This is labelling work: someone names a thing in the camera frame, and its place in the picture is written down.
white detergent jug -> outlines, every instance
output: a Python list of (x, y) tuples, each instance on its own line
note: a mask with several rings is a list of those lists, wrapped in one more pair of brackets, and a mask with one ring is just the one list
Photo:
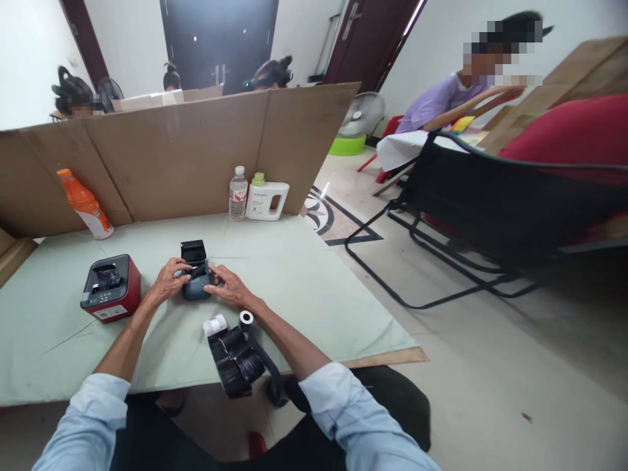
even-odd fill
[[(249, 186), (247, 218), (258, 220), (277, 220), (281, 216), (283, 204), (290, 190), (287, 183), (266, 182), (263, 172), (257, 172)], [(276, 209), (270, 209), (273, 197), (279, 196)]]

door handle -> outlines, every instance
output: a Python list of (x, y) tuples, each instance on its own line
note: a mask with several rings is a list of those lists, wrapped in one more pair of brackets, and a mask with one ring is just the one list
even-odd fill
[(351, 30), (351, 26), (353, 25), (353, 20), (357, 20), (362, 17), (362, 13), (356, 13), (358, 10), (359, 4), (355, 2), (351, 5), (351, 12), (349, 13), (349, 17), (347, 19), (347, 25), (345, 26), (345, 31), (342, 33), (342, 40), (346, 41), (349, 37), (349, 32)]
[(216, 85), (220, 85), (220, 68), (216, 64), (216, 71), (212, 74), (216, 76)]
[(224, 83), (227, 81), (227, 74), (229, 73), (229, 71), (226, 69), (225, 65), (222, 64), (222, 83), (220, 85), (224, 85)]

paper roll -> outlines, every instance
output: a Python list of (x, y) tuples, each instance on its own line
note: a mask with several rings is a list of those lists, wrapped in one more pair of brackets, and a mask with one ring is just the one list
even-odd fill
[(206, 337), (211, 337), (214, 334), (218, 334), (221, 330), (227, 328), (227, 321), (224, 320), (222, 314), (218, 314), (213, 319), (209, 319), (203, 323), (203, 332)]
[(253, 323), (253, 313), (242, 311), (240, 313), (240, 322), (246, 325), (251, 325)]

desk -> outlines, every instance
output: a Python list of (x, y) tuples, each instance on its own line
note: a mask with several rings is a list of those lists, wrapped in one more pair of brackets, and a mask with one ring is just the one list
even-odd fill
[[(377, 159), (383, 171), (394, 170), (416, 158), (427, 141), (427, 131), (390, 134), (377, 144)], [(466, 152), (451, 139), (437, 137), (436, 144), (441, 147)]]
[[(180, 242), (195, 239), (204, 240), (212, 264), (236, 272), (333, 360), (367, 366), (426, 359), (301, 217), (159, 220), (118, 227), (104, 241), (88, 232), (48, 237), (0, 289), (0, 406), (67, 400), (128, 321), (101, 324), (80, 309), (93, 262), (128, 253), (144, 294), (168, 258), (180, 255)], [(230, 326), (237, 324), (238, 312), (216, 298), (186, 302), (178, 294), (164, 303), (144, 340), (131, 391), (219, 382), (201, 329), (219, 313)], [(289, 370), (270, 338), (261, 333), (259, 339), (280, 371)]]

hand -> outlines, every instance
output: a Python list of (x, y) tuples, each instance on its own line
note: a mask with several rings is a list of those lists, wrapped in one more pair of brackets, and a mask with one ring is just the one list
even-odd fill
[(170, 299), (192, 278), (191, 275), (183, 275), (177, 278), (175, 274), (180, 270), (191, 269), (192, 267), (186, 264), (182, 258), (171, 258), (159, 272), (159, 276), (157, 276), (155, 284), (148, 291), (146, 298), (159, 304)]
[(489, 91), (493, 95), (499, 95), (499, 101), (505, 103), (523, 95), (525, 87), (520, 85), (503, 85), (491, 87)]
[(253, 310), (253, 304), (258, 298), (249, 291), (234, 272), (224, 265), (217, 267), (209, 265), (209, 269), (217, 274), (224, 281), (224, 284), (221, 287), (205, 285), (203, 290), (209, 294), (216, 294), (219, 298), (224, 299), (238, 309)]

